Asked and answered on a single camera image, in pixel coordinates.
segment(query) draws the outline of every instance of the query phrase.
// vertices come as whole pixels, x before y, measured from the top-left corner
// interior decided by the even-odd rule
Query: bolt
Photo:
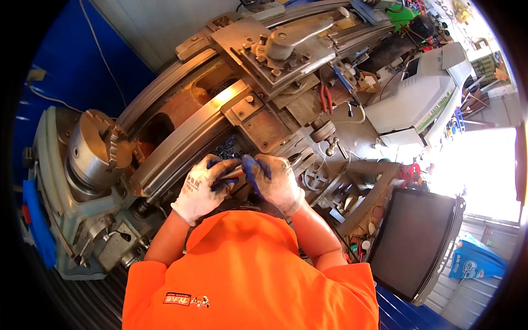
[[[246,51],[246,53],[249,53],[249,51],[251,50],[251,43],[246,42],[244,45],[242,45],[242,47],[244,47],[244,50]]]
[[[268,61],[264,56],[257,56],[256,58],[257,62],[259,62],[259,65],[265,65]]]
[[[312,57],[310,53],[304,53],[303,57],[300,59],[301,63],[306,63]]]
[[[288,71],[293,71],[296,66],[297,66],[297,61],[296,60],[290,60],[290,61],[288,61],[288,63],[286,63],[286,69]]]
[[[272,81],[277,81],[277,78],[280,76],[282,72],[280,71],[280,69],[273,69],[271,71],[271,80]]]
[[[266,41],[268,41],[268,34],[267,33],[262,33],[260,35],[260,44],[265,46],[266,45]]]

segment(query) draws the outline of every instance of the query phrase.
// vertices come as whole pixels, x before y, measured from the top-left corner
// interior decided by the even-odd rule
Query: orange t-shirt
[[[377,329],[368,263],[318,271],[283,220],[227,211],[191,233],[168,269],[132,265],[123,329]]]

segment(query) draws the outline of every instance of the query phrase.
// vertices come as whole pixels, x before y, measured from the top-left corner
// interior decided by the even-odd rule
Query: white work glove
[[[223,161],[215,155],[205,156],[187,174],[172,209],[189,225],[196,225],[196,220],[216,209],[238,182],[238,178],[223,180],[211,189],[215,180],[239,164],[239,159]]]
[[[242,169],[257,194],[280,208],[285,215],[297,212],[304,199],[304,190],[297,185],[287,159],[263,154],[253,159],[244,155]]]

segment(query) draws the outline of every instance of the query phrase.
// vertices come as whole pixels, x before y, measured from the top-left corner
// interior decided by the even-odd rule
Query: blue wall
[[[101,46],[103,55],[129,104],[156,74],[132,51],[88,0],[84,8]],[[47,32],[35,55],[32,69],[43,69],[46,76],[33,87],[48,97],[61,99],[80,109],[99,109],[118,117],[125,105],[108,73],[91,34],[79,1],[70,0]],[[14,127],[14,183],[22,185],[27,170],[22,168],[22,150],[33,145],[37,124],[49,106],[61,104],[31,93],[28,86],[18,105]]]
[[[380,285],[376,286],[376,298],[380,306],[382,330],[442,329],[455,330],[455,325],[429,307],[413,306],[402,301]]]

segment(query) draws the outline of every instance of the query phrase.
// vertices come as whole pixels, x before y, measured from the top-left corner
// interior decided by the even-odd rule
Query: white machine
[[[444,45],[409,61],[398,83],[389,82],[381,101],[365,108],[380,136],[391,145],[440,144],[443,128],[461,104],[471,64],[459,42]]]

